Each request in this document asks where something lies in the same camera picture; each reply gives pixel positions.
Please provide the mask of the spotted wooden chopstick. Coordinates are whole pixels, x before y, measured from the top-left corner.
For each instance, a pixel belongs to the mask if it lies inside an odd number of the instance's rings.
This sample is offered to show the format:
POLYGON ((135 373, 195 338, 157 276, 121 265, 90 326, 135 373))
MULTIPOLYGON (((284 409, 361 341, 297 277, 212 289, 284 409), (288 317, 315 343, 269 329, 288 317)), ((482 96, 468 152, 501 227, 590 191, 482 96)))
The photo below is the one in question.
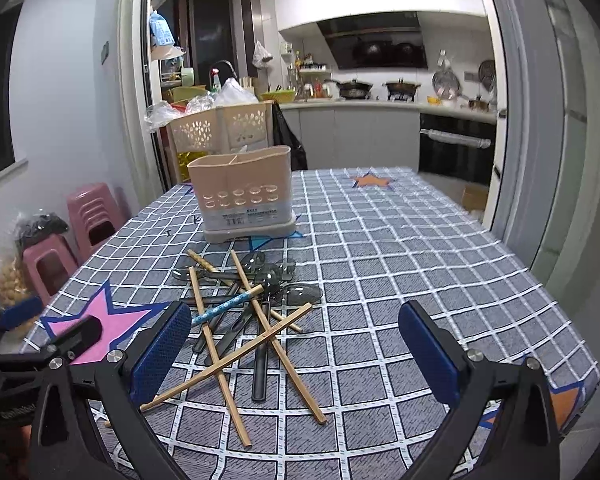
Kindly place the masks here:
MULTIPOLYGON (((205 258, 202 258, 201 255, 198 255, 196 252, 194 252, 191 249, 186 249, 186 254, 189 256, 189 258, 192 258, 196 263, 198 263, 204 269, 204 272, 211 273, 211 278, 214 278, 215 280, 220 281, 227 286, 230 286, 231 282, 237 281, 237 283, 239 284, 238 286, 239 286, 240 290, 244 291, 244 288, 242 287, 242 282, 239 281, 239 278, 222 278, 222 276, 221 276, 221 274, 223 276, 224 276, 224 274, 227 274, 227 275, 232 274, 233 275, 233 274, 236 274, 235 272, 223 274, 217 268, 212 266, 212 264, 209 263, 209 261, 207 261, 205 258)), ((286 316, 278 313, 276 310, 271 311, 271 316, 272 316, 272 318, 275 318, 279 322, 283 322, 286 320, 286 316)), ((291 330, 293 330, 294 332, 296 332, 298 334, 303 333, 302 328, 300 326, 298 326, 296 323, 291 323, 289 325, 289 327, 291 330)))

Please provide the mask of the spray bottle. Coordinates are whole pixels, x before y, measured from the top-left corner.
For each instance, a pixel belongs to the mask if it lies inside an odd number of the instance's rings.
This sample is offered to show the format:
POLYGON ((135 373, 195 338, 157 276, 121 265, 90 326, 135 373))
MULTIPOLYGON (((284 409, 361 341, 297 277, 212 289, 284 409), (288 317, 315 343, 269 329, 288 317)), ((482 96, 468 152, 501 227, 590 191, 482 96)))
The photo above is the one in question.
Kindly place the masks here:
POLYGON ((212 70, 210 70, 210 82, 211 92, 219 93, 221 91, 222 84, 220 81, 220 71, 215 67, 213 67, 212 70))

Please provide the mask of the black pot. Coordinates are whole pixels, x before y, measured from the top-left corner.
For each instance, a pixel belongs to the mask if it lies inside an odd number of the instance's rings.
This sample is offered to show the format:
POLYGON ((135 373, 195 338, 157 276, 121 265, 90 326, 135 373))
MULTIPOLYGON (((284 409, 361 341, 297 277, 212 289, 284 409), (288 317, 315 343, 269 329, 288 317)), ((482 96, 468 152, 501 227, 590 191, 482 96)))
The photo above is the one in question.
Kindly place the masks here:
POLYGON ((387 89, 389 101, 414 102, 420 84, 399 79, 397 81, 387 81, 384 87, 387 89))

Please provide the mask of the hanging strainer pan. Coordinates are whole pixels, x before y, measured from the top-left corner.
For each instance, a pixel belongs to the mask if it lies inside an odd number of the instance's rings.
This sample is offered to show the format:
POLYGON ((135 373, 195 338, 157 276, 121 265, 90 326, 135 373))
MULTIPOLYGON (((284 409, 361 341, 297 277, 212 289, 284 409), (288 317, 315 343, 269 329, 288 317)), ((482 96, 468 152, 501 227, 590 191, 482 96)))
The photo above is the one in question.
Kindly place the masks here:
POLYGON ((432 76, 434 93, 443 101, 453 101, 460 96, 460 80, 452 70, 451 61, 442 49, 438 57, 438 70, 432 76))

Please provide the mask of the beige perforated basket cart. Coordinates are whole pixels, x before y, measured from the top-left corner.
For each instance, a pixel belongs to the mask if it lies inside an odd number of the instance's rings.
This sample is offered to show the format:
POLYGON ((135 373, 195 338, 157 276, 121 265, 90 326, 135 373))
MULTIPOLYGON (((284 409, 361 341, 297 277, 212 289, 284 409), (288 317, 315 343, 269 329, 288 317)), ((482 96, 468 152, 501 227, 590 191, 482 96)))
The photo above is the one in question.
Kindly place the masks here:
POLYGON ((174 182, 183 183, 178 155, 237 153, 273 144, 273 101, 217 106, 176 118, 166 125, 174 182))

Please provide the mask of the grey checked tablecloth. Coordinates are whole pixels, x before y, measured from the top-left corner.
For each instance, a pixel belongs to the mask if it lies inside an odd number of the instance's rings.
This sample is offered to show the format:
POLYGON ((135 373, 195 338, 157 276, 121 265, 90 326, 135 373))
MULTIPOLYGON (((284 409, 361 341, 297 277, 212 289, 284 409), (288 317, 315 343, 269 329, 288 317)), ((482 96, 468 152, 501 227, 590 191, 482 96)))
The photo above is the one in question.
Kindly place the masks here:
POLYGON ((260 250, 291 260, 321 300, 280 344, 325 414, 315 421, 279 364, 251 397, 253 358, 225 372, 251 439, 240 442, 220 387, 207 379, 146 418, 193 479, 396 479, 434 435, 446 407, 430 392, 398 329, 415 300, 465 348, 491 361, 537 359, 568 429, 600 369, 558 303, 502 243, 406 168, 298 172, 297 231, 284 240, 212 245, 193 189, 178 185, 133 217, 61 287, 47 316, 80 313, 102 285, 117 308, 192 290, 174 271, 195 256, 220 270, 260 250))

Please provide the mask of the pink plastic stool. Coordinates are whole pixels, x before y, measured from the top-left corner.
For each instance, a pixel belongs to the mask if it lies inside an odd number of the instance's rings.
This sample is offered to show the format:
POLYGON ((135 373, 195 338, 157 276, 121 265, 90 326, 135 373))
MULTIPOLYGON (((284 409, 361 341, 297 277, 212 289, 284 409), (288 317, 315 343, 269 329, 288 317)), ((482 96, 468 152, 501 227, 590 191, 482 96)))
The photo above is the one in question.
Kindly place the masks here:
POLYGON ((79 188, 67 198, 67 208, 82 262, 125 224, 122 211, 104 182, 79 188))
POLYGON ((76 272, 78 263, 65 237, 53 234, 27 248, 22 260, 36 294, 49 304, 56 292, 76 272))

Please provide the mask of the blue patterned chopstick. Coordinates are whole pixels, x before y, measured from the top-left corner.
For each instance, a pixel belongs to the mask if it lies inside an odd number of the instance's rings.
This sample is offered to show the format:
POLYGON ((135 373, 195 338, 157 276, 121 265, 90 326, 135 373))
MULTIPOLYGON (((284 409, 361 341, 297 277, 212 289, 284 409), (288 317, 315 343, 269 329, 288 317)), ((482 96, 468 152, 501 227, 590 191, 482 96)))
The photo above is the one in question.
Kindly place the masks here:
POLYGON ((208 323, 212 318, 230 310, 231 308, 237 308, 241 304, 250 301, 253 298, 256 298, 260 293, 263 292, 263 286, 257 285, 253 287, 253 289, 248 290, 248 292, 242 292, 241 294, 230 298, 227 301, 222 302, 222 304, 218 304, 217 306, 205 310, 204 313, 198 314, 194 318, 192 318, 192 325, 198 326, 204 323, 208 323))

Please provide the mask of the black plastic bag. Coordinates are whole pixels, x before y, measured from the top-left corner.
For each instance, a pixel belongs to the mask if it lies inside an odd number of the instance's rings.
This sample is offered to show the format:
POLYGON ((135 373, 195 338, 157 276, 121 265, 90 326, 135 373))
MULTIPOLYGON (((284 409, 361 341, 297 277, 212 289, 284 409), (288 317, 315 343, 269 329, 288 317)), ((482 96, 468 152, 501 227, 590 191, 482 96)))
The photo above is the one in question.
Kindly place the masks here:
POLYGON ((14 232, 16 247, 18 252, 24 252, 52 235, 62 235, 68 231, 68 223, 58 214, 40 211, 16 222, 14 232))

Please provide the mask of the bag of yellow goods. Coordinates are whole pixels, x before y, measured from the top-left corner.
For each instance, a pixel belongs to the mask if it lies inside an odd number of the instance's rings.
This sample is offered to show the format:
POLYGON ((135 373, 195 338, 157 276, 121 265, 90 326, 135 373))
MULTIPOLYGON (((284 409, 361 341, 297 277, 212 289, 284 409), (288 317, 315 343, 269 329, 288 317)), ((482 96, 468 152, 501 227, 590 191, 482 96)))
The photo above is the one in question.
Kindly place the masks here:
POLYGON ((14 236, 0 231, 0 304, 13 307, 32 296, 14 236))

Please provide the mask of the green bowl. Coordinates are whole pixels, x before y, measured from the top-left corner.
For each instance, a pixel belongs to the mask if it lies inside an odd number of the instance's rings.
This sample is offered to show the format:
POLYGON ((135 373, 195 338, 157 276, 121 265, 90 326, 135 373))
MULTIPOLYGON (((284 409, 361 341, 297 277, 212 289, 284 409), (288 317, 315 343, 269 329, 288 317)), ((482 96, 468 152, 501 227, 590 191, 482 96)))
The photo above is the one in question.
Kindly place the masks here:
POLYGON ((294 102, 296 98, 296 92, 294 89, 283 89, 269 92, 263 92, 260 94, 259 99, 261 101, 275 101, 278 104, 287 104, 294 102))

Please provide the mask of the black range hood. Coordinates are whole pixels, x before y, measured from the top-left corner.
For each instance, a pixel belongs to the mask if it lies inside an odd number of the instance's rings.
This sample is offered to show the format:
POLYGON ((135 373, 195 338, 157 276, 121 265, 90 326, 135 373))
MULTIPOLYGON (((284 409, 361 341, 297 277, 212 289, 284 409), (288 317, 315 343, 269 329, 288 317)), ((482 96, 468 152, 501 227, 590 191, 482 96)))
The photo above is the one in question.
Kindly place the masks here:
POLYGON ((317 27, 340 70, 428 67, 416 12, 348 15, 317 27))

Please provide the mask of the beige utensil holder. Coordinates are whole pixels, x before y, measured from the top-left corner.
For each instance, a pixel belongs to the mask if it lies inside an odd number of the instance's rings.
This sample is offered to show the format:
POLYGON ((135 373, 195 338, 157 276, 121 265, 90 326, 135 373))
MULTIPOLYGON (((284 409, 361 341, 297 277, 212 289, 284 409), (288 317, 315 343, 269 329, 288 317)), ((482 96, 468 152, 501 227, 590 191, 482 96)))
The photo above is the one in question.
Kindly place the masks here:
POLYGON ((296 229, 288 146, 208 155, 187 169, 207 242, 283 237, 296 229))

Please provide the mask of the black built-in oven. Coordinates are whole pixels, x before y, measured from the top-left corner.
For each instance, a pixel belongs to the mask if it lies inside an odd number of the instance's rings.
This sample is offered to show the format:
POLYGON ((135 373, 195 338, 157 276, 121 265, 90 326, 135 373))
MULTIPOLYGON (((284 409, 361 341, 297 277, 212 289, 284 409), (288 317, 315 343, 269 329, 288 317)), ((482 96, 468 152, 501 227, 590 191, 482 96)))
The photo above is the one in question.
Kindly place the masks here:
POLYGON ((418 170, 488 185, 496 125, 453 116, 421 114, 418 170))

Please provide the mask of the dark translucent spoon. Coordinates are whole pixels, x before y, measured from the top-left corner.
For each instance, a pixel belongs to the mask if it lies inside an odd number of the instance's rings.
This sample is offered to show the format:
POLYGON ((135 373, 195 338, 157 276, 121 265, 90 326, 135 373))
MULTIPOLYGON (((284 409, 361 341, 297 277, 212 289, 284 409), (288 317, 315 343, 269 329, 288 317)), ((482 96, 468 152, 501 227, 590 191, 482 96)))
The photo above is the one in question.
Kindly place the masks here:
MULTIPOLYGON (((232 299, 237 295, 208 296, 202 297, 205 307, 214 307, 218 304, 224 304, 225 301, 232 299)), ((310 304, 319 304, 323 298, 323 289, 317 285, 309 283, 291 283, 279 288, 272 289, 258 296, 259 300, 268 300, 276 306, 302 306, 309 302, 310 304)), ((181 301, 189 307, 196 307, 195 298, 183 298, 181 301)))
MULTIPOLYGON (((257 281, 261 278, 265 278, 268 274, 273 274, 280 282, 290 282, 294 278, 294 272, 296 272, 296 263, 291 260, 282 260, 276 263, 256 266, 251 271, 245 271, 245 274, 250 281, 257 281)), ((200 278, 201 280, 229 282, 239 280, 239 276, 236 271, 209 271, 198 269, 196 274, 197 278, 200 278)), ((175 269, 171 272, 171 276, 180 282, 189 281, 189 272, 187 268, 175 269)))
MULTIPOLYGON (((269 320, 272 291, 279 284, 279 279, 270 266, 265 266, 257 274, 257 279, 264 287, 264 299, 260 301, 260 305, 265 318, 269 320)), ((268 390, 268 346, 261 344, 254 357, 251 400, 254 403, 263 403, 266 400, 266 390, 268 390)))
MULTIPOLYGON (((263 252, 250 252, 240 262, 245 272, 256 272, 261 266, 265 263, 265 255, 263 252)), ((217 316, 216 318, 212 318, 209 323, 210 330, 213 334, 219 334, 219 327, 222 325, 222 319, 224 314, 217 316)), ((215 350, 218 356, 222 356, 225 352, 227 352, 230 345, 237 338, 242 329, 248 324, 253 316, 253 310, 251 304, 249 302, 245 302, 242 305, 242 310, 240 311, 240 315, 234 319, 233 323, 226 326, 226 331, 223 333, 222 339, 215 345, 215 350)), ((204 351, 206 348, 206 338, 204 338, 204 334, 200 334, 197 338, 196 342, 193 345, 193 352, 200 353, 204 351)))

